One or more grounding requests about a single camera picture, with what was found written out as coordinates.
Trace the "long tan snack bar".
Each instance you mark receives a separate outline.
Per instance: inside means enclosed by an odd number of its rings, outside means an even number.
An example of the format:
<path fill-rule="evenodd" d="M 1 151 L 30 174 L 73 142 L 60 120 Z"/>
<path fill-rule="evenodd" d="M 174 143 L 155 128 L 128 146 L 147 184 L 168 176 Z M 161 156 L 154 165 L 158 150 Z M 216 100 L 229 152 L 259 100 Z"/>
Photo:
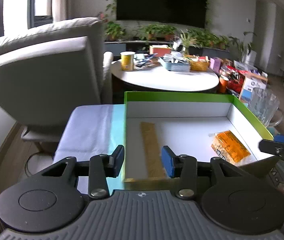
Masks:
<path fill-rule="evenodd" d="M 165 178 L 162 166 L 161 151 L 154 123 L 141 122 L 140 131 L 143 139 L 144 155 L 149 178 Z"/>

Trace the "orange snack packet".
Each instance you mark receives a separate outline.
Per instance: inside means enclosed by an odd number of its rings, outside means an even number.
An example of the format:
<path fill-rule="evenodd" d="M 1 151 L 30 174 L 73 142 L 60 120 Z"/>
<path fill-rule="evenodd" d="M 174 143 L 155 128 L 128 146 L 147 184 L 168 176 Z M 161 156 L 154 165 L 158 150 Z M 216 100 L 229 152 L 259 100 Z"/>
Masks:
<path fill-rule="evenodd" d="M 211 148 L 223 160 L 237 166 L 247 161 L 251 153 L 230 130 L 214 133 Z"/>

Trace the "patterned blue table mat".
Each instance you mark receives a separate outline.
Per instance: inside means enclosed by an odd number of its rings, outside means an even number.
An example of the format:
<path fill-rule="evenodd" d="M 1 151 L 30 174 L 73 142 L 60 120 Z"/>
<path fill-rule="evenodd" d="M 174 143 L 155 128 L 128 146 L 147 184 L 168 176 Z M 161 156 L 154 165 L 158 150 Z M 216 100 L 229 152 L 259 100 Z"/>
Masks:
<path fill-rule="evenodd" d="M 125 106 L 91 105 L 76 107 L 64 129 L 54 162 L 66 157 L 88 161 L 100 154 L 110 155 L 125 144 Z"/>

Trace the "green cardboard box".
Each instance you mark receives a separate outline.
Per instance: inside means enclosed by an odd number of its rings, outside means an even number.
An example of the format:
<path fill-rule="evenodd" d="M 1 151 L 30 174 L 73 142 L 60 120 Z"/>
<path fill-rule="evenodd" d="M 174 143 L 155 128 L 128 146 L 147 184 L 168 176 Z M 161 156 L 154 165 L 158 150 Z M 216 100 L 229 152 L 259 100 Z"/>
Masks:
<path fill-rule="evenodd" d="M 251 153 L 239 167 L 262 178 L 278 162 L 278 157 L 262 153 L 259 142 L 273 136 L 236 97 L 222 94 L 181 92 L 127 92 L 125 102 L 124 188 L 165 189 L 173 180 L 149 178 L 144 155 L 141 122 L 154 123 L 160 146 L 169 146 L 176 155 L 186 154 L 209 162 L 216 153 L 211 148 L 213 134 L 232 131 Z"/>

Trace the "clear glass mug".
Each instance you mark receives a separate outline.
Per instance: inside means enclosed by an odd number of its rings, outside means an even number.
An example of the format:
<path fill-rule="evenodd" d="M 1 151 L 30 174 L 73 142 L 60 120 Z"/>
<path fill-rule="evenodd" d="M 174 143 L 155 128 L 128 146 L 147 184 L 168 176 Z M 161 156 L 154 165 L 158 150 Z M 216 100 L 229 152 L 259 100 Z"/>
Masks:
<path fill-rule="evenodd" d="M 270 89 L 254 88 L 248 109 L 265 127 L 278 126 L 283 120 L 284 111 L 279 108 L 280 100 Z"/>

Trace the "blue white carton box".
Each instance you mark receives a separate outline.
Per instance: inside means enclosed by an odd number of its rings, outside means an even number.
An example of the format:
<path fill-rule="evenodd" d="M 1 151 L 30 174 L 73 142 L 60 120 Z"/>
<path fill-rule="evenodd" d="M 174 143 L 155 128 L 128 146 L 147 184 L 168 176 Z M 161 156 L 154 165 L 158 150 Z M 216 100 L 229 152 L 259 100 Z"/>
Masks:
<path fill-rule="evenodd" d="M 243 103 L 249 103 L 252 97 L 253 89 L 265 89 L 267 86 L 267 82 L 268 80 L 265 77 L 255 77 L 252 75 L 246 75 L 241 88 L 239 100 Z"/>

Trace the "white round coffee table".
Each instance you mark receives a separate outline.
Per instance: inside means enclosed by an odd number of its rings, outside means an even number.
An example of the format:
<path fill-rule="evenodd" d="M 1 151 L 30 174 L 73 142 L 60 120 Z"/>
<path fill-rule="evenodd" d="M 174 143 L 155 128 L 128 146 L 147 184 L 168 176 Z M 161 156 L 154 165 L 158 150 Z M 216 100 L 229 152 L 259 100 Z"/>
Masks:
<path fill-rule="evenodd" d="M 218 76 L 211 72 L 172 72 L 163 66 L 133 71 L 121 70 L 121 62 L 114 61 L 111 73 L 130 85 L 175 92 L 202 92 L 218 86 Z"/>

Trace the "orange cup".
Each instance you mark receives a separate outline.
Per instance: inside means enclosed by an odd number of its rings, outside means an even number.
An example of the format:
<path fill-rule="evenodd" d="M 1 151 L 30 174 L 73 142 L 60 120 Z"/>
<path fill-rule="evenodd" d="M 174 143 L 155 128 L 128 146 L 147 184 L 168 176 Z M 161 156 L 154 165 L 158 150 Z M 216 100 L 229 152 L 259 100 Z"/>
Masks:
<path fill-rule="evenodd" d="M 229 79 L 226 76 L 221 75 L 219 77 L 219 84 L 218 84 L 219 93 L 224 94 L 226 92 L 228 81 Z"/>

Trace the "blue plastic basket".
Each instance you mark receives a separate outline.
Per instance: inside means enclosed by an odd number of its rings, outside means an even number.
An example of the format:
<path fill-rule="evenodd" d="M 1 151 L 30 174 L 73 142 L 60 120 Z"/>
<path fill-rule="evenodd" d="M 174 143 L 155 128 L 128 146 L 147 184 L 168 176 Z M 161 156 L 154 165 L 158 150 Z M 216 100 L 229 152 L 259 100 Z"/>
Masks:
<path fill-rule="evenodd" d="M 172 63 L 162 57 L 158 58 L 158 62 L 168 71 L 172 72 L 190 72 L 190 64 L 186 62 Z"/>

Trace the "yellow woven basket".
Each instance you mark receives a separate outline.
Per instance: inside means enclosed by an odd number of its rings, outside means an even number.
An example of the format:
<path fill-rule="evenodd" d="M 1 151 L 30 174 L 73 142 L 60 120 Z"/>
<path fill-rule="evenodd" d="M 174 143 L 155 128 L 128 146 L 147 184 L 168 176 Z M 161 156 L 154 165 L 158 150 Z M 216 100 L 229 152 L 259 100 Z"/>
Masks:
<path fill-rule="evenodd" d="M 210 65 L 209 61 L 199 60 L 199 59 L 188 59 L 190 64 L 190 70 L 192 72 L 206 72 Z"/>

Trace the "yellow canister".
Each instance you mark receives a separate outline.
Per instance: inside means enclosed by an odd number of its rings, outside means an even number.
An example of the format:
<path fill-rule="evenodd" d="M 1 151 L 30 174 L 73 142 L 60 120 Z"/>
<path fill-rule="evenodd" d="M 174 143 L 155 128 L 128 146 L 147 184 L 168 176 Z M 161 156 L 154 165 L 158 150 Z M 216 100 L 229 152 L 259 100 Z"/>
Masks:
<path fill-rule="evenodd" d="M 132 51 L 123 51 L 120 53 L 122 71 L 132 71 L 133 70 L 134 55 L 135 55 L 135 52 L 132 52 Z"/>

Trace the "spider plant in vase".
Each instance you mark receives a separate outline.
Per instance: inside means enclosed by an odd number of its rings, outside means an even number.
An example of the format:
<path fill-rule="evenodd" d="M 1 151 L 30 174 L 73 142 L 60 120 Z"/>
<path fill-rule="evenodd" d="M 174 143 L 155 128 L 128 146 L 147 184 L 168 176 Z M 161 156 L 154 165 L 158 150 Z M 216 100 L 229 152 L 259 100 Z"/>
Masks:
<path fill-rule="evenodd" d="M 185 55 L 190 55 L 190 47 L 199 47 L 197 38 L 193 37 L 188 32 L 184 32 L 181 30 L 179 35 L 175 36 L 175 39 L 177 42 L 179 41 L 182 45 L 182 51 Z"/>

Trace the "black wall television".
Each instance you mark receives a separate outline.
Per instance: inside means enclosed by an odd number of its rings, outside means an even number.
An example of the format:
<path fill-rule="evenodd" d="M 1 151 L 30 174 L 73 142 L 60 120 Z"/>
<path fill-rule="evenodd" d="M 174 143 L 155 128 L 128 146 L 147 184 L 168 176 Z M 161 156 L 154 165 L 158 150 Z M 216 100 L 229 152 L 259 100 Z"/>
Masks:
<path fill-rule="evenodd" d="M 207 0 L 117 0 L 118 21 L 152 21 L 205 27 Z"/>

